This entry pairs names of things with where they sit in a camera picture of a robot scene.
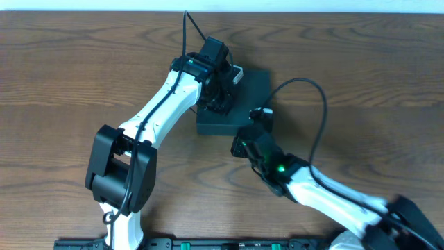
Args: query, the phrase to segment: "black plastic bracket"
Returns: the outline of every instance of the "black plastic bracket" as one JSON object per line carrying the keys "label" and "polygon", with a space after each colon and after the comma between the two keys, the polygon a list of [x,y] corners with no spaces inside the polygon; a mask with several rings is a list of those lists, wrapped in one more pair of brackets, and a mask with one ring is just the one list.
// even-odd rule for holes
{"label": "black plastic bracket", "polygon": [[[85,187],[92,191],[94,200],[120,208],[127,188],[129,165],[114,155],[132,151],[134,140],[123,134],[122,129],[103,125],[92,145]],[[131,185],[131,198],[122,214],[139,212],[151,195],[155,185],[157,149],[147,140],[138,144],[137,158]]]}
{"label": "black plastic bracket", "polygon": [[[444,249],[444,239],[414,202],[399,196],[387,209],[388,214],[398,216],[403,224],[423,236],[436,249]],[[429,249],[416,236],[385,221],[375,226],[367,226],[362,244],[366,250]]]}
{"label": "black plastic bracket", "polygon": [[[213,113],[226,114],[232,107],[237,94],[237,84],[233,79],[240,72],[227,62],[228,48],[223,42],[208,37],[199,53],[185,56],[183,72],[191,74],[201,83],[201,93],[197,104]],[[182,57],[173,60],[170,70],[178,71]]]}

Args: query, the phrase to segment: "cable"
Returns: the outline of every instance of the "cable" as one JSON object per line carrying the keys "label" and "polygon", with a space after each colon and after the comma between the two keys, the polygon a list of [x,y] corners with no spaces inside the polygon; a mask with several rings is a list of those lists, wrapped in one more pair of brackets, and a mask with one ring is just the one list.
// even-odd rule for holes
{"label": "cable", "polygon": [[315,81],[313,81],[311,79],[308,79],[308,78],[293,78],[293,79],[290,79],[290,80],[284,82],[283,84],[281,84],[279,87],[277,87],[270,94],[270,96],[268,97],[267,100],[265,100],[265,102],[262,105],[260,110],[263,110],[266,107],[266,105],[269,103],[269,101],[273,98],[273,96],[279,90],[281,90],[287,84],[292,83],[292,82],[296,82],[296,81],[304,81],[304,82],[312,84],[319,91],[319,94],[321,94],[321,98],[322,98],[322,102],[323,102],[323,115],[322,115],[321,125],[319,126],[318,133],[317,133],[316,138],[315,138],[315,140],[313,142],[313,145],[311,146],[311,150],[310,150],[310,154],[309,154],[309,160],[308,160],[308,163],[309,163],[308,167],[309,167],[310,174],[313,177],[314,181],[318,185],[320,185],[322,188],[325,188],[327,191],[329,191],[329,192],[331,192],[331,193],[333,193],[333,194],[335,194],[335,195],[337,195],[337,196],[339,196],[339,197],[341,197],[341,198],[343,198],[343,199],[345,199],[345,200],[347,200],[347,201],[349,201],[349,202],[351,202],[351,203],[353,203],[353,204],[355,204],[357,206],[360,206],[360,207],[365,208],[365,209],[367,209],[367,210],[369,210],[371,212],[374,212],[375,214],[377,214],[377,215],[379,215],[381,217],[381,220],[389,222],[390,224],[392,224],[394,226],[397,226],[398,228],[401,228],[401,229],[407,231],[408,233],[414,235],[421,242],[426,244],[429,249],[438,250],[429,240],[425,239],[419,233],[415,232],[412,228],[404,225],[400,220],[395,219],[395,218],[393,218],[393,217],[391,217],[389,215],[386,215],[383,212],[381,212],[381,211],[379,211],[379,210],[369,206],[366,203],[357,201],[357,200],[355,200],[355,199],[353,199],[351,197],[348,197],[348,196],[346,196],[344,194],[341,194],[340,192],[337,192],[336,190],[332,189],[331,187],[326,185],[324,182],[322,182],[322,180],[319,177],[317,177],[317,175],[315,175],[315,173],[313,171],[313,164],[312,164],[313,163],[313,159],[314,159],[314,153],[316,152],[316,148],[318,147],[318,144],[319,144],[319,142],[320,142],[320,140],[322,138],[322,134],[324,132],[325,125],[327,123],[327,114],[328,114],[327,97],[325,96],[325,93],[324,93],[322,87],[320,85],[318,85]]}
{"label": "cable", "polygon": [[192,107],[189,107],[188,109],[193,111],[193,113],[197,115],[197,112]]}
{"label": "cable", "polygon": [[112,249],[112,243],[114,242],[114,223],[110,225],[110,248]]}
{"label": "cable", "polygon": [[259,177],[261,177],[262,178],[262,174],[261,173],[259,173],[259,171],[257,171],[256,169],[255,169],[255,166],[253,166],[253,164],[251,165],[251,169],[253,170],[253,172],[255,172]]}
{"label": "cable", "polygon": [[196,30],[199,32],[199,35],[202,37],[202,39],[203,39],[204,41],[206,41],[207,38],[203,35],[202,31],[199,29],[199,27],[197,26],[197,24],[194,22],[193,17],[191,17],[191,15],[188,13],[188,11],[185,11],[185,12],[187,13],[187,16],[188,16],[188,18],[189,18],[189,21],[191,21],[191,22],[193,23],[194,28],[196,28]]}

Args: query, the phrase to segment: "wood grain surface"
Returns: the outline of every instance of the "wood grain surface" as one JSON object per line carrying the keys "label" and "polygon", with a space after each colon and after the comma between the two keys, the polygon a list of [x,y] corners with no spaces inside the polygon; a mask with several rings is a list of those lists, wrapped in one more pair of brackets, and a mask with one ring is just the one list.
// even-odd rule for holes
{"label": "wood grain surface", "polygon": [[[236,64],[273,85],[308,77],[330,119],[315,163],[350,187],[413,199],[444,234],[444,16],[193,13]],[[0,249],[51,249],[105,233],[83,183],[94,134],[132,117],[181,53],[182,14],[0,13]],[[188,23],[187,51],[202,46]],[[321,116],[313,87],[277,94],[275,136],[306,157]],[[273,196],[231,137],[199,136],[186,112],[160,147],[148,236],[287,238],[340,228]]]}

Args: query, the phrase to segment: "black cable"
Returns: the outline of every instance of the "black cable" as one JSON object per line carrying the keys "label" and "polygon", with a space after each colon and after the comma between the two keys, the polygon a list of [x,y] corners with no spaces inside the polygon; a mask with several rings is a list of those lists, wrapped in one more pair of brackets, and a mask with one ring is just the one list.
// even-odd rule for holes
{"label": "black cable", "polygon": [[113,242],[114,242],[114,223],[110,225],[110,249],[112,249]]}
{"label": "black cable", "polygon": [[262,177],[262,174],[259,173],[259,171],[257,171],[257,170],[255,169],[255,166],[253,166],[253,164],[251,165],[251,169],[252,169],[253,172],[255,172],[259,177]]}
{"label": "black cable", "polygon": [[397,226],[398,228],[401,228],[402,230],[407,231],[408,233],[414,235],[416,238],[418,238],[421,242],[423,242],[424,244],[427,245],[427,247],[429,249],[433,249],[433,250],[438,250],[429,240],[425,239],[423,236],[421,236],[419,233],[415,232],[412,228],[404,225],[399,219],[393,218],[392,216],[386,215],[383,212],[379,211],[376,208],[373,208],[371,206],[369,206],[367,203],[363,203],[360,201],[357,201],[351,197],[348,197],[344,194],[341,194],[340,192],[337,192],[336,190],[332,189],[331,187],[329,187],[328,185],[326,185],[324,182],[322,182],[322,180],[317,177],[317,175],[315,175],[314,171],[313,171],[313,158],[314,158],[314,153],[316,152],[316,148],[318,147],[318,144],[322,138],[322,134],[324,132],[325,129],[325,125],[327,123],[327,114],[328,114],[328,105],[327,105],[327,97],[325,96],[325,93],[322,89],[322,87],[320,85],[318,85],[315,81],[308,79],[308,78],[293,78],[290,79],[286,82],[284,82],[283,84],[281,84],[279,87],[277,87],[268,97],[267,100],[265,100],[264,104],[261,107],[261,110],[263,110],[266,105],[269,103],[269,101],[273,98],[273,96],[283,87],[285,87],[287,84],[292,83],[292,82],[296,82],[296,81],[304,81],[307,83],[312,84],[321,94],[321,98],[323,101],[323,115],[322,115],[322,120],[321,120],[321,125],[319,126],[319,130],[318,130],[318,134],[316,135],[316,138],[313,142],[313,145],[311,146],[311,150],[310,150],[310,155],[309,155],[309,170],[310,170],[310,174],[313,177],[314,181],[320,185],[322,188],[325,188],[327,191],[337,195],[338,197],[341,197],[357,206],[360,206],[362,208],[365,208],[371,212],[374,212],[375,214],[379,215],[381,217],[381,220],[385,221],[385,222],[389,222],[390,224]]}
{"label": "black cable", "polygon": [[196,28],[196,30],[199,32],[199,35],[202,37],[202,39],[203,39],[204,41],[206,41],[207,38],[203,35],[202,31],[199,29],[199,27],[197,26],[197,24],[194,22],[193,17],[191,17],[191,15],[188,13],[188,11],[185,11],[185,12],[187,13],[187,16],[188,16],[188,18],[189,18],[189,21],[191,21],[191,22],[193,23],[194,28]]}
{"label": "black cable", "polygon": [[192,107],[189,107],[188,109],[193,111],[193,113],[197,115],[197,112]]}

